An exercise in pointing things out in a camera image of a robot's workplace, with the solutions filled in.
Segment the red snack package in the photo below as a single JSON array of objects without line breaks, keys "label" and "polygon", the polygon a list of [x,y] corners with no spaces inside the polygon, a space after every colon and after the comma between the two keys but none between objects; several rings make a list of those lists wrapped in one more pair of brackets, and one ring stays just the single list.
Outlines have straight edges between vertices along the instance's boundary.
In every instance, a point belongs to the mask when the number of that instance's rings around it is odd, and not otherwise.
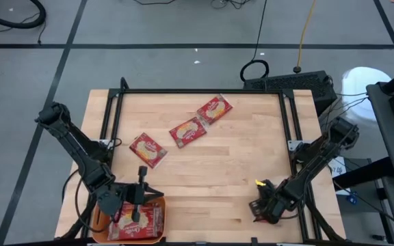
[{"label": "red snack package", "polygon": [[167,155],[167,150],[145,133],[142,133],[129,148],[153,169]]},{"label": "red snack package", "polygon": [[187,145],[200,136],[206,134],[206,130],[202,125],[202,122],[194,117],[180,126],[170,130],[172,138],[176,141],[179,148]]},{"label": "red snack package", "polygon": [[140,221],[133,222],[131,213],[133,211],[132,204],[125,204],[122,208],[121,218],[118,223],[112,223],[109,227],[109,241],[114,240],[132,240],[158,237],[157,232],[157,215],[155,210],[157,207],[147,204],[148,206],[140,207]]},{"label": "red snack package", "polygon": [[231,109],[232,105],[220,94],[199,108],[197,114],[209,124],[213,124]]}]

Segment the wooden tabletop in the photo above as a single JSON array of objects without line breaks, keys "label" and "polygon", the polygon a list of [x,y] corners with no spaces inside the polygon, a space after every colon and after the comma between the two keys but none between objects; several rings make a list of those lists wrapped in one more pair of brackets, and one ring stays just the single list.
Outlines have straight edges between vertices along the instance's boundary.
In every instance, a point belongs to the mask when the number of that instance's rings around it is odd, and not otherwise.
[{"label": "wooden tabletop", "polygon": [[[125,94],[118,129],[122,145],[116,148],[112,164],[116,181],[137,182],[137,169],[145,164],[129,144],[145,132],[168,151],[157,169],[148,169],[146,177],[150,186],[165,193],[167,241],[249,243],[251,237],[257,237],[260,243],[302,242],[297,218],[276,225],[253,223],[248,208],[248,203],[258,198],[255,179],[278,184],[291,174],[277,95],[225,94],[233,109],[211,125],[206,135],[177,148],[168,131],[194,117],[195,111],[214,96]],[[106,101],[107,90],[90,92],[81,130],[91,139],[99,138]],[[318,138],[321,132],[311,92],[295,91],[295,103],[303,138]],[[287,114],[295,139],[291,112]],[[74,196],[78,181],[77,174],[68,183],[56,236],[63,235],[77,220]],[[313,180],[313,191],[319,211],[337,234],[345,237],[328,169]],[[85,207],[87,196],[82,187],[80,209]],[[308,230],[313,238],[311,225]]]}]

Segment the yellow cable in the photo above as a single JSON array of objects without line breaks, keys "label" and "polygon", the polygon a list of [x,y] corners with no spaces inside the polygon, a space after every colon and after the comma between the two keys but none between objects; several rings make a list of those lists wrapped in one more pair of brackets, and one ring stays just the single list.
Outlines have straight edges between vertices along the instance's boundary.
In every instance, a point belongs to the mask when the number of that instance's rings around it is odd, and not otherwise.
[{"label": "yellow cable", "polygon": [[309,15],[308,15],[308,18],[306,19],[305,26],[302,31],[302,36],[300,36],[300,45],[299,45],[298,65],[297,66],[300,66],[300,60],[302,59],[302,45],[304,43],[305,31],[306,31],[306,27],[308,26],[309,20],[311,20],[311,16],[313,15],[315,2],[316,2],[316,0],[313,0],[313,4],[311,6],[311,9],[309,10]]}]

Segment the yellow object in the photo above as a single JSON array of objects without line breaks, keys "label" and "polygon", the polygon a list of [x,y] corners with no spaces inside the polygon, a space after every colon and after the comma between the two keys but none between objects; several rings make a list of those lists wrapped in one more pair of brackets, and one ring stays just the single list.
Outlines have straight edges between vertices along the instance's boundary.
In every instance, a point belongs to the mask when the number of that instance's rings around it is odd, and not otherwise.
[{"label": "yellow object", "polygon": [[306,19],[304,29],[302,31],[302,35],[300,36],[300,45],[299,45],[299,53],[298,53],[298,67],[300,67],[300,60],[302,59],[302,45],[304,44],[304,36],[305,36],[305,31],[306,27],[308,26],[309,20],[311,20],[311,16],[313,15],[313,10],[315,6],[316,0],[313,1],[313,4],[311,6],[311,9],[309,10],[308,18]]},{"label": "yellow object", "polygon": [[257,185],[265,186],[265,184],[264,184],[263,182],[261,182],[261,181],[254,180],[254,182],[255,182]]}]

